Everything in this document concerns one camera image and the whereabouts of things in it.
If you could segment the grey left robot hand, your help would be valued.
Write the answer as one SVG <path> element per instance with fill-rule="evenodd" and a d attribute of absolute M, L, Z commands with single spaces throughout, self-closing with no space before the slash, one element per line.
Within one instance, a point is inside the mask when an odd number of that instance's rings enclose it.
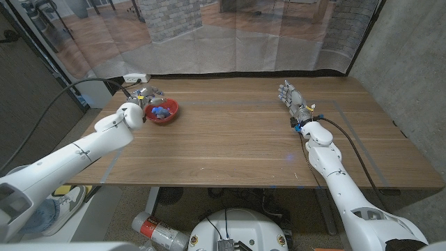
<path fill-rule="evenodd" d="M 159 106 L 166 102 L 164 93 L 154 86 L 143 86 L 131 92 L 128 102 L 138 105 L 145 109 L 148 105 Z"/>

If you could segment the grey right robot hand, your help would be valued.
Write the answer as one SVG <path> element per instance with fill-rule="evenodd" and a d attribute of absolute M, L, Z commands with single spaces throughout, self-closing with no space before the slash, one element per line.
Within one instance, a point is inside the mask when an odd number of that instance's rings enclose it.
<path fill-rule="evenodd" d="M 291 115 L 291 125 L 303 126 L 312 121 L 311 108 L 307 106 L 302 94 L 288 80 L 280 84 L 278 98 L 285 104 Z"/>

